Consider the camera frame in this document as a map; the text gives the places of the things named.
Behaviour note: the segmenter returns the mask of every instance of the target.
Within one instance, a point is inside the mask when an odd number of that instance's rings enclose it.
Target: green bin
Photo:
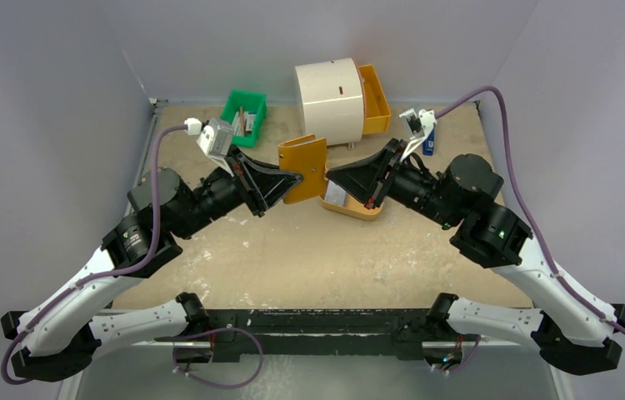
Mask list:
[[[234,114],[239,111],[240,107],[246,112],[256,113],[256,120],[253,122],[251,133],[245,136],[235,136],[232,143],[237,146],[252,148],[256,146],[256,141],[261,136],[261,126],[263,125],[263,120],[266,119],[268,111],[266,109],[266,95],[263,93],[232,90],[220,118],[228,123],[233,123]]]

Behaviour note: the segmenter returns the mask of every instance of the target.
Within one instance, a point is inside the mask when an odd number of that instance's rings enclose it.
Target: white cylindrical container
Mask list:
[[[326,138],[327,145],[362,139],[364,93],[351,58],[295,67],[302,134]]]

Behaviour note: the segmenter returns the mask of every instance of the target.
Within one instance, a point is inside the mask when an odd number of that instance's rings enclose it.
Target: orange flap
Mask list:
[[[293,204],[325,193],[325,162],[328,160],[328,141],[315,135],[288,140],[278,145],[278,166],[283,171],[302,174],[302,182],[283,198]]]

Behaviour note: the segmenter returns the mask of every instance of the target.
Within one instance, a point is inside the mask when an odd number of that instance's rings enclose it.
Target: blue object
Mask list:
[[[425,139],[422,145],[423,155],[432,156],[435,151],[435,128],[430,132],[430,136]]]

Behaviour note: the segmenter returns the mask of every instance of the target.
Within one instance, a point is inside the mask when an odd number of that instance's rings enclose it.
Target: table surface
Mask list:
[[[392,107],[392,116],[406,108]],[[218,117],[222,109],[168,106],[157,129],[190,117]],[[278,164],[278,144],[301,134],[297,107],[269,107],[257,146],[242,150]],[[403,123],[392,117],[388,132],[365,137],[353,150],[330,147],[328,164],[365,158],[390,138],[407,137]],[[423,158],[431,172],[444,171],[463,153],[491,162],[473,105],[438,122],[436,149]],[[215,168],[185,132],[165,137],[159,157],[161,166],[180,173],[191,188]],[[531,306],[511,283],[460,256],[449,243],[454,231],[441,230],[391,199],[374,222],[331,212],[317,198],[280,202],[262,218],[241,206],[191,240],[178,239],[183,254],[118,297],[114,308],[150,308],[181,292],[197,293],[206,308],[429,308],[441,292],[480,303]]]

